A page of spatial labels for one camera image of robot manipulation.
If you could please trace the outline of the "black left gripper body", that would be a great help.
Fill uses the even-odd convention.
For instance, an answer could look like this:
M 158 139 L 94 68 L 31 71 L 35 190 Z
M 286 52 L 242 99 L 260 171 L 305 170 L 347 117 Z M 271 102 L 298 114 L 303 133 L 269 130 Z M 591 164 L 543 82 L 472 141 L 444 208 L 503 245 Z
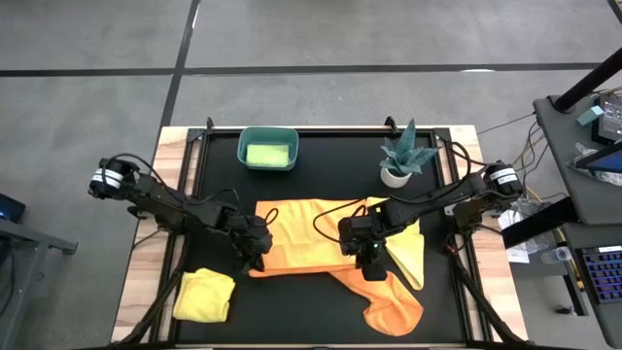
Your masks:
M 256 216 L 256 215 L 244 215 L 239 211 L 232 210 L 230 208 L 226 208 L 223 212 L 224 224 L 222 227 L 222 231 L 225 231 L 228 237 L 231 240 L 233 249 L 236 253 L 245 260 L 252 256 L 263 256 L 264 254 L 251 254 L 246 251 L 243 247 L 243 242 L 241 239 L 241 233 L 245 225 L 245 218 L 247 216 Z

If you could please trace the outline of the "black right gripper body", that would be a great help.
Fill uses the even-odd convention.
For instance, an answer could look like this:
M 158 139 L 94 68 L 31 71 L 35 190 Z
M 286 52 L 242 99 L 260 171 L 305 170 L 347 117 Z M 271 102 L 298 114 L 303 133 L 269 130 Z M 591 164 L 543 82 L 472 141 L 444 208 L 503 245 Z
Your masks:
M 358 268 L 362 270 L 365 281 L 385 281 L 388 276 L 384 266 L 374 256 L 358 257 Z

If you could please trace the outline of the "dark orange microfiber towel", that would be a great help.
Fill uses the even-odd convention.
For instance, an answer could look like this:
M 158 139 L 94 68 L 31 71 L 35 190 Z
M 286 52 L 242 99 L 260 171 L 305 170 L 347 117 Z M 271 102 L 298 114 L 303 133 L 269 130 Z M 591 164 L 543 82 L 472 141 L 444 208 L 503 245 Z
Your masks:
M 392 272 L 387 273 L 384 281 L 366 281 L 359 269 L 333 271 L 331 276 L 368 300 L 363 318 L 380 333 L 406 335 L 417 327 L 423 316 L 424 307 Z

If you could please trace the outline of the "light orange microfiber towel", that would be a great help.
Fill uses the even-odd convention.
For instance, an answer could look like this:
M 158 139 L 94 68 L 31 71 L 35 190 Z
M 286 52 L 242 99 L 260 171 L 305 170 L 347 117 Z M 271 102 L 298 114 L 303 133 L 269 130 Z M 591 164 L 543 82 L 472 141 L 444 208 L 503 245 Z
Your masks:
M 353 256 L 344 256 L 336 241 L 337 224 L 351 216 L 362 200 L 289 199 L 259 201 L 256 214 L 278 214 L 268 226 L 273 245 L 262 256 L 264 271 L 250 270 L 254 278 L 357 269 Z

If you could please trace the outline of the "green microfiber towel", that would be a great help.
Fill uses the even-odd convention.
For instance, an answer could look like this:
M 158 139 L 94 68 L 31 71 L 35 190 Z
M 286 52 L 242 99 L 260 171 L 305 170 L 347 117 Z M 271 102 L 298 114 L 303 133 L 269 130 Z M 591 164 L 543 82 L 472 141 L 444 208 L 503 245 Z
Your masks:
M 250 144 L 246 162 L 253 166 L 285 167 L 289 164 L 287 144 Z

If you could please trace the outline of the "white plant pot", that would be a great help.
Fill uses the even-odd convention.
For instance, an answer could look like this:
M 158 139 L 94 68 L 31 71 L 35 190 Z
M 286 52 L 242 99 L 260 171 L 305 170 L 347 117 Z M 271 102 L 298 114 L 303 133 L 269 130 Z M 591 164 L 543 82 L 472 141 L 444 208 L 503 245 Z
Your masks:
M 382 182 L 389 188 L 399 189 L 404 187 L 411 177 L 411 173 L 407 175 L 394 175 L 388 168 L 382 167 L 380 170 L 380 178 Z

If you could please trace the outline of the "green snake plant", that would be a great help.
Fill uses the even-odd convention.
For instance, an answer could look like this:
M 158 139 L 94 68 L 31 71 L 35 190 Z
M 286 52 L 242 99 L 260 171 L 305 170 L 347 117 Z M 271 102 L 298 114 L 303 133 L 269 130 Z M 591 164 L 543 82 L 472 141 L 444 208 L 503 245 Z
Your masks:
M 380 161 L 380 167 L 393 172 L 398 177 L 413 173 L 422 174 L 422 167 L 437 154 L 437 148 L 416 146 L 416 124 L 413 119 L 410 120 L 397 141 L 385 138 L 381 149 L 386 158 Z

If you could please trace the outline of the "clear plastic bottle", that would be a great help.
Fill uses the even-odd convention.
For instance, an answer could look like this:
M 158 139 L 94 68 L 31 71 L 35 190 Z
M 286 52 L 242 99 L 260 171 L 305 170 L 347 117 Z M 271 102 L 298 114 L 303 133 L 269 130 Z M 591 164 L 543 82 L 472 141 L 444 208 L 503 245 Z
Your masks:
M 561 246 L 544 252 L 540 259 L 545 264 L 565 263 L 572 259 L 572 254 L 567 246 Z

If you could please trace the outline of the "grey metal stand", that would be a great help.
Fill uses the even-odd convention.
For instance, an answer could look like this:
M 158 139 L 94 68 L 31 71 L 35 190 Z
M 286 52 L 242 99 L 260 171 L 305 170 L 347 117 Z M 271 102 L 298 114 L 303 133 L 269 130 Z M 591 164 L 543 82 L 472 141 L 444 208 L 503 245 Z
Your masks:
M 73 255 L 78 247 L 69 241 L 0 219 L 0 272 L 7 263 L 8 295 L 0 285 L 0 350 L 13 350 L 34 285 L 50 248 Z

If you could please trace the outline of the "black device with blue light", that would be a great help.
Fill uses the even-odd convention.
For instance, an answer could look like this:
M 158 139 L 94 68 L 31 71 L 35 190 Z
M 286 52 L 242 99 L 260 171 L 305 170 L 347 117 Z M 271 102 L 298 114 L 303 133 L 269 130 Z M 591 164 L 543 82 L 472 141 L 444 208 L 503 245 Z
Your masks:
M 19 224 L 25 209 L 23 203 L 0 193 L 0 219 Z

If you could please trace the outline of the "keyboard with blue keys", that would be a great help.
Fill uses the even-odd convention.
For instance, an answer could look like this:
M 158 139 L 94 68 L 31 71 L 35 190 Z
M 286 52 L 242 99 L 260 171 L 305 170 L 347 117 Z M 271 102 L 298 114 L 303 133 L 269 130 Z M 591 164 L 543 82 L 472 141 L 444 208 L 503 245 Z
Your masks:
M 581 249 L 579 254 L 597 302 L 622 302 L 622 245 Z

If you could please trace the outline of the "dark tablet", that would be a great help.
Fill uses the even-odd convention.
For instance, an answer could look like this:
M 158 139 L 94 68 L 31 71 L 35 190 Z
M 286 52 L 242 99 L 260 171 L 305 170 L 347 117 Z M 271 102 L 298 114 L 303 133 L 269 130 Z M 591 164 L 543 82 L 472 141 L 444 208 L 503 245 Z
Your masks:
M 622 173 L 622 142 L 582 157 L 575 162 L 575 166 L 590 171 Z

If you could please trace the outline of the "small teal box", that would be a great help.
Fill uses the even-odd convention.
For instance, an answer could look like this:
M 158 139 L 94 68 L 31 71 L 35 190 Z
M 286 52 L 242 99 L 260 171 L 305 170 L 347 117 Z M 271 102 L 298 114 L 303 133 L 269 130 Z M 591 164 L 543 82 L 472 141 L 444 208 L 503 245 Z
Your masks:
M 581 126 L 587 126 L 597 120 L 603 113 L 604 110 L 599 105 L 592 106 L 581 114 L 576 121 Z

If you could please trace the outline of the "black box device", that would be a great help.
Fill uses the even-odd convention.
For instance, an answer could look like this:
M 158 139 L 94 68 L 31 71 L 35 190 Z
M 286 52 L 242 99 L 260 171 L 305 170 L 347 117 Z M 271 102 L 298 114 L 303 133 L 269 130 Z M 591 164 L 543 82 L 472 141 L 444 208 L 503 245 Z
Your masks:
M 592 123 L 592 140 L 607 146 L 622 140 L 622 97 L 602 95 L 597 106 L 604 112 Z

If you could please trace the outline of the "black aluminium rig frame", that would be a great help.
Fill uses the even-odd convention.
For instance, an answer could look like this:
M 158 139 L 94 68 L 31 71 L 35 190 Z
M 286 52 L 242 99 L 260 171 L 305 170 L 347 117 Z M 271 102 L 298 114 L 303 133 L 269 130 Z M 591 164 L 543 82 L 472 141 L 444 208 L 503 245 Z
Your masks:
M 209 149 L 208 136 L 198 135 L 199 131 L 207 126 L 165 126 L 161 129 L 155 150 L 155 170 L 162 171 L 163 178 L 168 185 L 173 182 L 178 186 L 183 186 L 187 193 L 197 193 L 199 191 L 198 174 L 199 167 L 203 166 Z M 225 132 L 241 132 L 247 126 L 213 126 L 215 133 L 220 132 L 222 136 Z M 389 125 L 286 125 L 299 133 L 347 133 L 346 131 L 363 134 L 363 132 L 379 131 L 385 134 L 391 133 Z M 447 140 L 460 142 L 466 147 L 469 154 L 477 161 L 482 160 L 479 141 L 477 139 L 474 125 L 420 125 L 418 128 L 424 130 L 439 131 L 441 136 Z M 465 160 L 456 160 L 457 156 L 439 156 L 439 166 L 443 174 L 443 181 L 449 182 L 452 176 L 464 176 L 467 166 Z M 136 241 L 146 237 L 152 230 L 156 229 L 156 222 L 152 219 L 139 221 L 136 230 Z M 164 240 L 164 236 L 155 236 L 146 242 L 148 246 L 143 247 L 147 251 L 132 251 L 125 275 L 124 285 L 121 293 L 116 321 L 110 342 L 121 341 L 130 334 L 137 325 L 142 315 L 148 311 L 150 302 L 156 298 L 156 293 L 164 285 L 169 272 L 180 260 L 182 243 L 184 236 L 169 237 Z M 518 300 L 513 275 L 509 261 L 502 247 L 502 239 L 496 233 L 482 228 L 476 232 L 471 242 L 465 248 L 468 252 L 462 252 L 461 259 L 465 266 L 470 270 L 478 272 L 478 277 L 482 293 L 495 308 L 500 318 L 505 321 L 507 326 L 518 336 L 528 339 L 524 316 Z M 459 292 L 466 298 L 466 309 L 468 320 L 467 325 L 471 327 L 472 336 L 477 340 L 483 340 L 486 336 L 493 340 L 501 341 L 500 336 L 493 331 L 492 325 L 488 323 L 487 330 L 484 332 L 483 311 L 477 311 L 475 300 L 472 295 L 463 287 Z M 168 335 L 172 336 L 170 327 L 173 326 L 171 312 L 174 297 L 169 296 L 163 308 L 154 320 L 154 326 L 150 326 L 146 335 L 142 338 L 142 343 L 164 341 Z

